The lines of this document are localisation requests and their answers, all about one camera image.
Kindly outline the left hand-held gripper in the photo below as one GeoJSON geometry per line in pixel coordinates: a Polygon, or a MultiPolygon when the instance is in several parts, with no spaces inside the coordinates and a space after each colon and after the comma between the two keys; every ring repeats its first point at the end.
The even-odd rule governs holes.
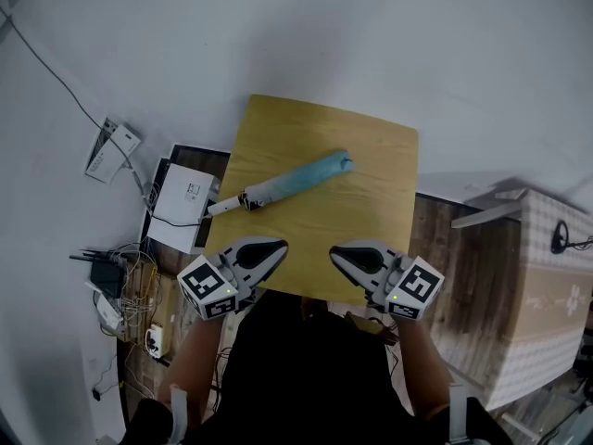
{"type": "Polygon", "coordinates": [[[288,252],[275,237],[250,236],[209,257],[199,255],[178,275],[185,299],[202,320],[241,312],[256,300],[256,286],[267,280],[288,252]]]}

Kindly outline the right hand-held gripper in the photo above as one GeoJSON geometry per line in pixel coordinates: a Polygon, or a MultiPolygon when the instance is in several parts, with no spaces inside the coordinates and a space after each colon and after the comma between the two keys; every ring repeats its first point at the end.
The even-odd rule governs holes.
{"type": "Polygon", "coordinates": [[[330,248],[333,265],[380,312],[406,320],[421,320],[445,276],[420,256],[410,258],[381,241],[351,240],[330,248]]]}

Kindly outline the blue umbrella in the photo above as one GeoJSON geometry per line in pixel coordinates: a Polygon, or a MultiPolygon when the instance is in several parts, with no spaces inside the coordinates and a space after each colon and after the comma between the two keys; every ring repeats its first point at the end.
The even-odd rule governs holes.
{"type": "Polygon", "coordinates": [[[208,215],[218,216],[240,207],[258,210],[271,203],[292,197],[339,175],[351,172],[355,164],[345,150],[298,167],[259,184],[244,188],[236,197],[220,201],[208,208],[208,215]]]}

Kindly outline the person's left forearm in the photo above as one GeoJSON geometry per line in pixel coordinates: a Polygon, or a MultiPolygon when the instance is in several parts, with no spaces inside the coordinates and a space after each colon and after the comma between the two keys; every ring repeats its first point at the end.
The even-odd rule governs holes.
{"type": "Polygon", "coordinates": [[[221,341],[224,318],[197,319],[170,363],[157,399],[170,408],[170,387],[187,393],[188,426],[199,428],[208,406],[210,386],[221,341]]]}

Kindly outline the person's right forearm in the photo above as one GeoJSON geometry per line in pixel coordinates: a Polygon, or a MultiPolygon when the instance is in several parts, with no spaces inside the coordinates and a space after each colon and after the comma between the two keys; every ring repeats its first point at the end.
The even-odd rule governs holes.
{"type": "Polygon", "coordinates": [[[396,324],[412,410],[429,420],[449,406],[452,377],[424,323],[397,319],[396,324]]]}

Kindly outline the yellow wooden table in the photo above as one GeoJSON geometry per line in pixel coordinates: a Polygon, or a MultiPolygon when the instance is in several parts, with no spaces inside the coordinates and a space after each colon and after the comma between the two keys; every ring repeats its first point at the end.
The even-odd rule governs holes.
{"type": "Polygon", "coordinates": [[[345,150],[352,172],[253,212],[213,218],[206,254],[245,236],[287,241],[285,260],[264,287],[327,301],[363,305],[329,258],[332,246],[374,239],[407,251],[418,173],[419,135],[393,122],[279,97],[252,95],[221,182],[227,199],[243,188],[345,150]]]}

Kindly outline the white appliance with dark panel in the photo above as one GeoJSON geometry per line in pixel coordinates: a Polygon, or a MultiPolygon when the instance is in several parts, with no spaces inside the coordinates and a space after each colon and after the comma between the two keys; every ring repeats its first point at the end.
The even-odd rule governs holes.
{"type": "Polygon", "coordinates": [[[188,255],[204,251],[211,219],[208,208],[218,201],[220,180],[172,163],[153,209],[147,237],[188,255]]]}

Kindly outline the person's black shirt torso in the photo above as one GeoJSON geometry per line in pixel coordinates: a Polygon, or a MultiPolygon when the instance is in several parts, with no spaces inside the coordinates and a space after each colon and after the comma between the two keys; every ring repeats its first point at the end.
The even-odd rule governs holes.
{"type": "MultiPolygon", "coordinates": [[[[139,402],[120,445],[167,445],[176,388],[170,408],[139,402]]],[[[416,416],[381,338],[322,301],[268,290],[238,326],[218,409],[197,429],[187,415],[180,445],[449,445],[449,409],[416,416]]]]}

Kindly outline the white power strip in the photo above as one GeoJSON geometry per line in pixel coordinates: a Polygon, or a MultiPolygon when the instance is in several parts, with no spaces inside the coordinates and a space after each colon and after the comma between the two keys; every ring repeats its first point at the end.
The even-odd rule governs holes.
{"type": "Polygon", "coordinates": [[[145,332],[145,349],[154,359],[160,359],[165,354],[164,330],[158,324],[151,324],[145,332]]]}

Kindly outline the black router with antennas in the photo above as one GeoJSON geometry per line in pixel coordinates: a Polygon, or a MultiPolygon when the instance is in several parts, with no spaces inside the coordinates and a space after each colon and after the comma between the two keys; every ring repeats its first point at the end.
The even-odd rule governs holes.
{"type": "Polygon", "coordinates": [[[123,262],[110,251],[83,249],[79,254],[70,254],[73,261],[91,264],[90,284],[108,299],[120,299],[127,278],[123,262]]]}

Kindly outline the white router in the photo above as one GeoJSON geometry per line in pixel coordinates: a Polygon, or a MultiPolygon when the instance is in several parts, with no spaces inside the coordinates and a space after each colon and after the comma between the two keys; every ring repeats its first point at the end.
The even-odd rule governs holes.
{"type": "Polygon", "coordinates": [[[93,304],[100,325],[110,334],[124,337],[125,323],[117,302],[107,297],[92,282],[86,281],[84,284],[93,291],[93,304]]]}

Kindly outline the white printed paper box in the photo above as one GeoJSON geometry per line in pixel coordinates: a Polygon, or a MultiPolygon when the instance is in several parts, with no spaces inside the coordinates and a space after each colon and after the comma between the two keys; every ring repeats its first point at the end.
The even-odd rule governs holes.
{"type": "Polygon", "coordinates": [[[124,124],[105,118],[87,161],[84,174],[103,184],[110,184],[127,159],[141,144],[136,132],[124,124]]]}

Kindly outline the table with checked cloth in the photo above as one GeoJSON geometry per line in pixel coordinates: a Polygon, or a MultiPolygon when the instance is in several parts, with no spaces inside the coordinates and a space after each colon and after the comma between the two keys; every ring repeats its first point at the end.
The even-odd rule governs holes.
{"type": "Polygon", "coordinates": [[[570,240],[593,235],[593,217],[534,189],[496,195],[498,204],[520,201],[518,276],[510,320],[495,348],[482,386],[494,410],[541,388],[568,371],[577,355],[593,293],[593,247],[550,251],[559,220],[570,240]]]}

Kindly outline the black desk lamp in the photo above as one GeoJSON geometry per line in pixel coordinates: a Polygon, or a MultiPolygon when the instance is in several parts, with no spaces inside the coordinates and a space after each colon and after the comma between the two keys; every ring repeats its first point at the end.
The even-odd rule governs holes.
{"type": "Polygon", "coordinates": [[[554,255],[561,255],[568,249],[585,251],[593,247],[593,235],[585,241],[571,242],[568,224],[559,220],[552,234],[550,251],[554,255]]]}

